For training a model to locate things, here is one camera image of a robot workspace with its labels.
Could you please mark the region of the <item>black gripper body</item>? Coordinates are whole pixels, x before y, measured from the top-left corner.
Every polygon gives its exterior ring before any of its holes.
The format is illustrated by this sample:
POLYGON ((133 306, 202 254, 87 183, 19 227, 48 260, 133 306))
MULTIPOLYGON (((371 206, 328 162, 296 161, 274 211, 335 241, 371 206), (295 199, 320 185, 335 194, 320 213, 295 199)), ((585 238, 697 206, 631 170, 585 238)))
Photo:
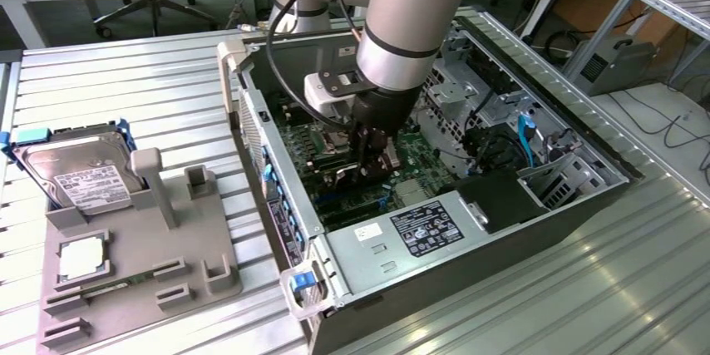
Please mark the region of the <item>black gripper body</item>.
POLYGON ((388 136, 398 134, 419 98, 419 88, 388 91, 383 88, 359 93, 352 103, 355 128, 374 128, 388 136))

